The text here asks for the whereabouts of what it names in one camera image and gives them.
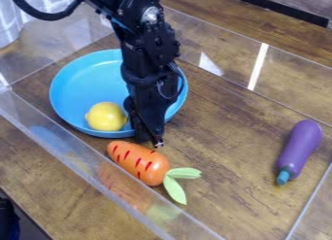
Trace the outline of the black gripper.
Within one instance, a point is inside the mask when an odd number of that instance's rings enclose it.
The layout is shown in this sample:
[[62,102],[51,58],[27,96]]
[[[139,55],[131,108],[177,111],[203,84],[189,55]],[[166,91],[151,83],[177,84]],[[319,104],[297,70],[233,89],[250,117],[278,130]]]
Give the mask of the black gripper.
[[129,97],[123,105],[131,127],[135,129],[135,141],[145,143],[151,140],[154,147],[161,148],[166,144],[167,109],[175,103],[181,93],[179,69],[170,65],[162,72],[141,77],[138,71],[122,65],[121,73],[129,89]]

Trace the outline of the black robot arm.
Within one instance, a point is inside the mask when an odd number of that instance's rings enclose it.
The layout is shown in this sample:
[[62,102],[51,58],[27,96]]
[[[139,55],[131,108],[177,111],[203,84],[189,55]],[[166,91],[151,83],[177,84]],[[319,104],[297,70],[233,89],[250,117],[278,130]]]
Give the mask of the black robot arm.
[[129,96],[123,106],[135,140],[165,144],[167,109],[183,90],[185,76],[175,59],[181,43],[166,22],[161,0],[83,0],[113,24],[119,37],[121,73]]

